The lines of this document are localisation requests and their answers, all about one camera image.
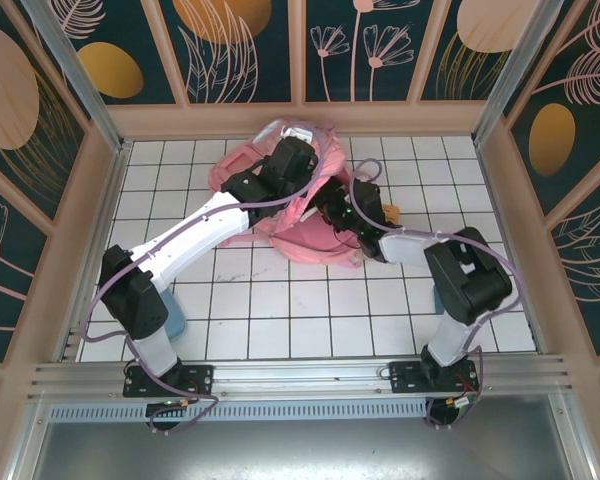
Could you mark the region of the pink school backpack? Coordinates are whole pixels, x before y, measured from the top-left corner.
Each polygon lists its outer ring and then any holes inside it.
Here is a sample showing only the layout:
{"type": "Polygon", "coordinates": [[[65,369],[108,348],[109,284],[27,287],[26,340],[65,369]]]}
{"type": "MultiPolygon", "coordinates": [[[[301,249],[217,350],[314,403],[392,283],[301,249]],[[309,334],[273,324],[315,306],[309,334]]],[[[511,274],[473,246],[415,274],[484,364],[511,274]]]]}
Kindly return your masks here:
{"type": "MultiPolygon", "coordinates": [[[[271,154],[282,139],[281,132],[291,126],[303,127],[295,119],[276,119],[258,135],[227,152],[210,170],[211,191],[219,191],[221,184],[230,175],[243,171],[256,161],[263,159],[265,155],[271,154]]],[[[335,130],[318,125],[313,125],[307,130],[313,132],[312,146],[314,149],[319,150],[319,145],[323,144],[326,151],[324,161],[326,171],[309,190],[309,195],[314,197],[330,179],[339,179],[348,188],[350,171],[346,167],[346,153],[335,135],[335,130]]],[[[326,223],[320,212],[303,198],[294,200],[292,205],[283,212],[256,224],[251,234],[235,235],[221,245],[227,247],[231,244],[257,241],[273,247],[295,263],[339,264],[357,268],[362,262],[357,241],[354,241],[353,246],[343,242],[340,235],[334,232],[333,227],[326,223]]]]}

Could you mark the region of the wall panel leaf outlines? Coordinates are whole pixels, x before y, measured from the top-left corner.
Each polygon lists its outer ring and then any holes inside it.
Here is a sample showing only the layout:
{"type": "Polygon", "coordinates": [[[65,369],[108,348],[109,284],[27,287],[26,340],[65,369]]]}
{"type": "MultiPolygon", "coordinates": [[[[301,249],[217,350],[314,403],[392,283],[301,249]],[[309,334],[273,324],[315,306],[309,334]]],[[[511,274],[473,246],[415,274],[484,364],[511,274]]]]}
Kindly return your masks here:
{"type": "Polygon", "coordinates": [[[600,356],[600,192],[561,220],[552,237],[592,348],[600,356]]]}

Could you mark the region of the grey sheet metal panel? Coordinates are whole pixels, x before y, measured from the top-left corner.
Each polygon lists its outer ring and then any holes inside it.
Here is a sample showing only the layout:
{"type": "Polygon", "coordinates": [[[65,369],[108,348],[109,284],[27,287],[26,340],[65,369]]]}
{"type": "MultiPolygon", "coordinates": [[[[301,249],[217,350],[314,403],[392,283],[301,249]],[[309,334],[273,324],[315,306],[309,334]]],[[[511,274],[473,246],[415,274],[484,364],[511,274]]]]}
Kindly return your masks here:
{"type": "Polygon", "coordinates": [[[53,424],[33,480],[598,480],[545,397],[482,400],[467,420],[209,421],[171,438],[140,423],[53,424]]]}

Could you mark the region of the light blue pencil case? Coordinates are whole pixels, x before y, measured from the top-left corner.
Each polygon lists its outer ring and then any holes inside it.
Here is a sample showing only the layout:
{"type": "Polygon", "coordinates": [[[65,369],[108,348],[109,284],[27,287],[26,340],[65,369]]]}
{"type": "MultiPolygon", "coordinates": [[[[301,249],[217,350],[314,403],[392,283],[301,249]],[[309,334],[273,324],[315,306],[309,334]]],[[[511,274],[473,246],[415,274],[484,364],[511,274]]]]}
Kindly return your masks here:
{"type": "Polygon", "coordinates": [[[173,292],[167,288],[160,297],[167,308],[167,318],[164,324],[170,341],[177,340],[186,330],[187,320],[173,292]]]}

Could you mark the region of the wall panel with orange oval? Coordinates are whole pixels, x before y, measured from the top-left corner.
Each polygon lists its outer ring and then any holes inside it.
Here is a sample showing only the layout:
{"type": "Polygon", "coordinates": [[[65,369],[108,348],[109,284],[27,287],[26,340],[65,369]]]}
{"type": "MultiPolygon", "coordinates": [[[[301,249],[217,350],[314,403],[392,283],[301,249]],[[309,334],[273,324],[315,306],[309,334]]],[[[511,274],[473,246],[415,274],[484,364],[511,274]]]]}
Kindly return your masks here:
{"type": "Polygon", "coordinates": [[[141,0],[46,0],[107,105],[175,102],[141,0]]]}

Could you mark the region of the wall panel with peach oval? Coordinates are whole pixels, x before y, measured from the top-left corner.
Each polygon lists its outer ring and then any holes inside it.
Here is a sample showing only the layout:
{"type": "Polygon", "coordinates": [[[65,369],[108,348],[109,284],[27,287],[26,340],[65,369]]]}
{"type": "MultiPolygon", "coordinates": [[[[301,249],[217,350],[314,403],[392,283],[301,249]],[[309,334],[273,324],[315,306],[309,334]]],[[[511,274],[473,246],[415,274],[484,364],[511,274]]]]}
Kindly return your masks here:
{"type": "Polygon", "coordinates": [[[487,99],[536,4],[537,0],[451,0],[421,99],[487,99]]]}

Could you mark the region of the wall panel with pink flowers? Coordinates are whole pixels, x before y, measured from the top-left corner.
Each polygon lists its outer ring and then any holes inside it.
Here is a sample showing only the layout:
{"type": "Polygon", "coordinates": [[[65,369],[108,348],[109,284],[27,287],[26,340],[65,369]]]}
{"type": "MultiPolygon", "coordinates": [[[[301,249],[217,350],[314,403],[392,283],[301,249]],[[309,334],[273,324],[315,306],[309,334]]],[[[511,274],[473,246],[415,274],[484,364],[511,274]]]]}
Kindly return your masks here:
{"type": "Polygon", "coordinates": [[[432,0],[306,0],[305,100],[403,101],[432,0]]]}

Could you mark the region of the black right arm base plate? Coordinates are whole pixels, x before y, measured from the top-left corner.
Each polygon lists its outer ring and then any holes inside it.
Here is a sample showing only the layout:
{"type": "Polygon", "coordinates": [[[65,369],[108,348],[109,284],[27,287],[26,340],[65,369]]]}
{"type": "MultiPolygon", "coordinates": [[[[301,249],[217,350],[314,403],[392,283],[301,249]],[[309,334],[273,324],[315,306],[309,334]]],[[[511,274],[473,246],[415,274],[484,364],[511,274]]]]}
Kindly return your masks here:
{"type": "Polygon", "coordinates": [[[404,394],[460,395],[480,388],[478,372],[471,360],[443,368],[436,380],[427,376],[420,361],[391,362],[389,381],[393,393],[404,394]]]}

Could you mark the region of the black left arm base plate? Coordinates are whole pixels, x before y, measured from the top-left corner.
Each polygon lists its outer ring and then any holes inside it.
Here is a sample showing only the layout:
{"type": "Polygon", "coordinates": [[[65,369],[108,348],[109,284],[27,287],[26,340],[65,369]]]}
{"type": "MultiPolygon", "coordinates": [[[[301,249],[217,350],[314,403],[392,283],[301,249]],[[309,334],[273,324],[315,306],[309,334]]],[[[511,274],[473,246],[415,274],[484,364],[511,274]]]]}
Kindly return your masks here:
{"type": "MultiPolygon", "coordinates": [[[[175,396],[171,390],[156,384],[141,366],[127,367],[124,375],[122,395],[125,398],[175,396]]],[[[211,365],[176,364],[160,380],[172,388],[186,391],[188,395],[210,395],[213,384],[213,367],[211,365]]]]}

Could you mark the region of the wall panel oval and feather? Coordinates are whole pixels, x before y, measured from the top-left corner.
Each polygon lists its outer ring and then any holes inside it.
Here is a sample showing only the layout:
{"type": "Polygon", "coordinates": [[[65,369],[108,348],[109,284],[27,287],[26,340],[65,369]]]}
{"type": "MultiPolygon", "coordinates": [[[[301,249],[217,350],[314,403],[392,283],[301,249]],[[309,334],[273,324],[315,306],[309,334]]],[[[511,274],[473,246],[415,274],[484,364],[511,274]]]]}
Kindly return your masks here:
{"type": "Polygon", "coordinates": [[[600,161],[600,0],[587,0],[511,133],[547,214],[600,161]]]}

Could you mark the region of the wall panel large peach oval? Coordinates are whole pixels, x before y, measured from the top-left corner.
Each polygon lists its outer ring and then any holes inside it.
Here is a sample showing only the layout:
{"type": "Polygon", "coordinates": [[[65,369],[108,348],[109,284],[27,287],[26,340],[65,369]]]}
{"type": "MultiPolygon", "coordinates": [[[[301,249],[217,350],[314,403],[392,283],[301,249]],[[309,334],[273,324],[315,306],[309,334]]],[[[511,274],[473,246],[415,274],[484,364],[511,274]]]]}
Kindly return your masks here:
{"type": "Polygon", "coordinates": [[[0,173],[54,219],[84,136],[0,5],[0,173]]]}

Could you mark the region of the long aluminium mounting rail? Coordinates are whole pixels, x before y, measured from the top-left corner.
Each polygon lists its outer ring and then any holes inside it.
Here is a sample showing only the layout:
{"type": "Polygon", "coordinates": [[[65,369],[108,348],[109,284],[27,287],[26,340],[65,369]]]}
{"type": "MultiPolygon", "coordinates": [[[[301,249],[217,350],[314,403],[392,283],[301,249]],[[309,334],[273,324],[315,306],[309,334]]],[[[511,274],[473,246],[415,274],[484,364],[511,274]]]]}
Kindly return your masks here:
{"type": "MultiPolygon", "coordinates": [[[[314,400],[388,397],[390,358],[215,361],[212,394],[231,400],[314,400]]],[[[36,366],[26,398],[44,402],[121,401],[122,362],[36,366]]],[[[559,355],[486,354],[484,395],[568,392],[574,383],[559,355]]]]}

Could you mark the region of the aluminium side rail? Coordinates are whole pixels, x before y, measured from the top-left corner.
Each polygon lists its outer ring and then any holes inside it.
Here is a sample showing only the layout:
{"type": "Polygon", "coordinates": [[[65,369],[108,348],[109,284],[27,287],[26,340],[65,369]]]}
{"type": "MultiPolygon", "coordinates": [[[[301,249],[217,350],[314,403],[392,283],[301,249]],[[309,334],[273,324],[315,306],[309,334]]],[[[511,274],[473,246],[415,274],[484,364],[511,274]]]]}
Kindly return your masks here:
{"type": "Polygon", "coordinates": [[[538,273],[534,241],[538,239],[538,205],[520,155],[510,139],[491,137],[478,148],[496,205],[509,258],[524,280],[523,309],[539,351],[547,351],[537,309],[538,273]]]}
{"type": "Polygon", "coordinates": [[[89,310],[98,287],[101,260],[114,221],[114,210],[122,189],[132,147],[132,142],[123,140],[112,157],[74,288],[61,324],[59,338],[51,360],[52,363],[61,363],[65,356],[66,347],[71,346],[71,338],[77,334],[76,343],[79,344],[82,334],[88,330],[89,310]]]}

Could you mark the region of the wall panel single flower outline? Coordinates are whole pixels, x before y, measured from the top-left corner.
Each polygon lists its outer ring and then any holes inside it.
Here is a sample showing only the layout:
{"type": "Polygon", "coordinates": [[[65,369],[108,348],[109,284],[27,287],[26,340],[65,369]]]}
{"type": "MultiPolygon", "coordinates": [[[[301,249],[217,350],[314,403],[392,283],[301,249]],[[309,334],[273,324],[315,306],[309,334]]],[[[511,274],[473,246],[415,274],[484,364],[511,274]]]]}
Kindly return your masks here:
{"type": "Polygon", "coordinates": [[[0,363],[5,361],[47,241],[0,194],[0,363]]]}

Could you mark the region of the aluminium corner post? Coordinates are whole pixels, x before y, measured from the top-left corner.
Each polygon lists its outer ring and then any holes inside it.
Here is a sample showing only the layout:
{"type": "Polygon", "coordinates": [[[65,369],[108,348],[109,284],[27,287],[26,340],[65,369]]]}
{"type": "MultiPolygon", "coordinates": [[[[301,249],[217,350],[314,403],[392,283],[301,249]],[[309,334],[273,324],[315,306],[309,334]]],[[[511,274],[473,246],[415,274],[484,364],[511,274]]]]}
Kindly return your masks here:
{"type": "Polygon", "coordinates": [[[540,0],[499,74],[472,131],[473,145],[480,150],[497,124],[504,107],[554,25],[564,0],[540,0]]]}
{"type": "Polygon", "coordinates": [[[121,134],[72,43],[72,40],[86,40],[104,20],[103,0],[18,1],[107,144],[118,153],[122,147],[121,134]]]}

